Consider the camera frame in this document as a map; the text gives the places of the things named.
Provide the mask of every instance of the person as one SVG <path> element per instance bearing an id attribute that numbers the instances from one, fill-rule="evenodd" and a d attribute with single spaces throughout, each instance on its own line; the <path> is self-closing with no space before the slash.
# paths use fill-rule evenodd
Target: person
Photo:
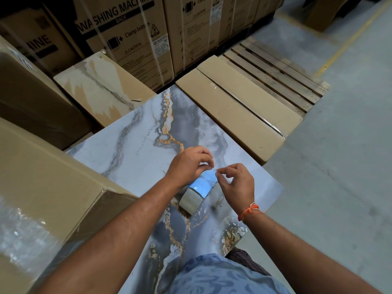
<path id="1" fill-rule="evenodd" d="M 164 178 L 66 258 L 37 293 L 117 294 L 170 200 L 213 167 L 212 154 L 202 146 L 176 155 Z M 232 182 L 228 183 L 223 174 L 233 178 Z M 242 216 L 254 202 L 252 175 L 239 163 L 218 169 L 217 178 L 227 202 Z M 246 212 L 243 222 L 296 293 L 380 293 L 261 211 Z M 189 260 L 168 292 L 289 293 L 268 273 L 216 254 Z"/>

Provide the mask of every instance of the warning triangle symbol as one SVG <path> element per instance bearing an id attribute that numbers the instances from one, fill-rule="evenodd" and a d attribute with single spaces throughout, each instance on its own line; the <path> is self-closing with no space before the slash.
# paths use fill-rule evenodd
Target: warning triangle symbol
<path id="1" fill-rule="evenodd" d="M 156 35 L 159 34 L 159 30 L 158 28 L 155 26 L 155 24 L 153 24 L 151 26 L 151 37 L 155 37 Z"/>

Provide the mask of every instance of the person's left hand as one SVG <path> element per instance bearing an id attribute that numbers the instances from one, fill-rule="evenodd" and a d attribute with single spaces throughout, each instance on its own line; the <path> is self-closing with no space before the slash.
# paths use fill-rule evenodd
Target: person's left hand
<path id="1" fill-rule="evenodd" d="M 214 167 L 211 152 L 202 147 L 189 147 L 176 155 L 169 166 L 165 179 L 177 188 L 182 188 L 195 181 L 203 171 Z"/>

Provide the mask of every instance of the hand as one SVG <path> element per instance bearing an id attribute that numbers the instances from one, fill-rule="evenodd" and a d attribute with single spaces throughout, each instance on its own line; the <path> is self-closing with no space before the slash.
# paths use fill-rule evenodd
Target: hand
<path id="1" fill-rule="evenodd" d="M 232 182 L 228 183 L 222 174 L 226 174 L 227 178 L 233 178 Z M 254 202 L 253 176 L 243 164 L 238 163 L 219 168 L 216 177 L 228 204 L 241 215 Z"/>
<path id="2" fill-rule="evenodd" d="M 213 167 L 213 156 L 208 149 L 201 145 L 189 147 L 174 157 L 165 179 L 170 180 L 170 183 L 173 183 L 177 188 L 182 188 L 194 182 L 203 171 Z"/>

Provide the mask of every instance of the concrete floor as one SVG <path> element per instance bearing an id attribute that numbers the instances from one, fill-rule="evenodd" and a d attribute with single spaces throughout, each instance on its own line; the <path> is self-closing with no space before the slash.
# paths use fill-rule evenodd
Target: concrete floor
<path id="1" fill-rule="evenodd" d="M 317 34 L 286 0 L 254 36 L 316 73 L 388 0 Z M 285 191 L 267 214 L 381 292 L 392 292 L 392 6 L 322 74 L 331 89 L 269 160 Z M 251 233 L 238 244 L 288 285 Z"/>

